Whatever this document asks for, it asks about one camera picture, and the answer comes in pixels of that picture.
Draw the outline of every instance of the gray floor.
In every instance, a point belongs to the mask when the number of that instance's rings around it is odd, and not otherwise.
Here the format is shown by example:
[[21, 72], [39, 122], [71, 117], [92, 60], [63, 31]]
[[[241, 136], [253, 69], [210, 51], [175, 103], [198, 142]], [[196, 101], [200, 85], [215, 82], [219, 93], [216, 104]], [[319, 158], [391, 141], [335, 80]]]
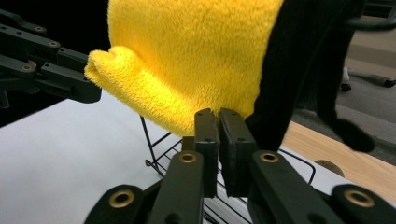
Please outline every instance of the gray floor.
[[[383, 87], [384, 80], [355, 71], [349, 81], [352, 90], [339, 92], [336, 109], [340, 118], [353, 121], [373, 137], [375, 150], [370, 155], [396, 165], [396, 87]], [[312, 112], [298, 109], [292, 120], [341, 141]]]

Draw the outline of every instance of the metal wire rack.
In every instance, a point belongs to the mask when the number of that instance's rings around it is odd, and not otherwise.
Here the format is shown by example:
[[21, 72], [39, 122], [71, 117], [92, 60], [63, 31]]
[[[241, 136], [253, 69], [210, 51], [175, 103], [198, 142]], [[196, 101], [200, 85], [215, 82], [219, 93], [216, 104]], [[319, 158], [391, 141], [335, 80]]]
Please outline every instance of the metal wire rack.
[[[145, 163], [147, 166], [156, 170], [159, 175], [164, 177], [172, 157], [181, 150], [182, 139], [177, 139], [169, 148], [158, 148], [160, 143], [167, 137], [171, 136], [172, 133], [166, 133], [155, 142], [152, 142], [145, 118], [142, 116], [140, 116], [140, 118], [147, 138], [148, 150], [151, 155], [151, 160], [145, 160]], [[309, 185], [312, 183], [316, 169], [309, 161], [296, 157], [283, 149], [280, 149], [278, 152], [286, 157], [293, 158], [294, 160], [309, 166], [310, 169], [312, 169], [312, 173], [309, 176], [307, 183]], [[248, 199], [227, 197], [224, 181], [221, 176], [220, 163], [218, 168], [218, 193], [213, 199], [204, 198], [204, 223], [252, 223], [248, 212]]]

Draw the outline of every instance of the black fabric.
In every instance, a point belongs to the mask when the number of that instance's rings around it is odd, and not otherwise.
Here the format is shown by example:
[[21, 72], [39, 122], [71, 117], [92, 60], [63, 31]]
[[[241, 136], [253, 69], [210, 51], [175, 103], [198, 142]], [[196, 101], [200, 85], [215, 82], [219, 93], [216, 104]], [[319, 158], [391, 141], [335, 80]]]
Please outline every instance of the black fabric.
[[346, 144], [358, 151], [374, 149], [367, 134], [335, 112], [353, 36], [353, 31], [338, 27], [359, 17], [363, 5], [361, 0], [285, 0], [262, 64], [260, 95], [246, 119], [260, 148], [277, 151], [298, 100], [314, 99], [310, 109], [316, 109]]

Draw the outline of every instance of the metal bolt hole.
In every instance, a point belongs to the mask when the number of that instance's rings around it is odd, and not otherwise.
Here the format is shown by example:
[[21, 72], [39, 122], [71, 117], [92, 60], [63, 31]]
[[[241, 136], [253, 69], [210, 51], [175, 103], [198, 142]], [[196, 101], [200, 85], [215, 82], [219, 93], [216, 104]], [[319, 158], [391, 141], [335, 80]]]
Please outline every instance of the metal bolt hole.
[[279, 161], [279, 157], [277, 155], [271, 154], [271, 153], [262, 153], [260, 155], [260, 158], [262, 159], [262, 161], [267, 161], [267, 162]]

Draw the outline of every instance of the robotic hand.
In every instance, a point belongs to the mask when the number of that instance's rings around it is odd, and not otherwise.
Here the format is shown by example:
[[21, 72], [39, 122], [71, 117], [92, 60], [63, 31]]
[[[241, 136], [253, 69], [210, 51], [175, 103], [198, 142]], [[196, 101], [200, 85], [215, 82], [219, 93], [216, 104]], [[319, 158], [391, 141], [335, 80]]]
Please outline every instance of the robotic hand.
[[84, 76], [88, 56], [47, 38], [47, 30], [0, 9], [0, 107], [7, 91], [38, 90], [82, 103], [95, 103], [101, 89]]

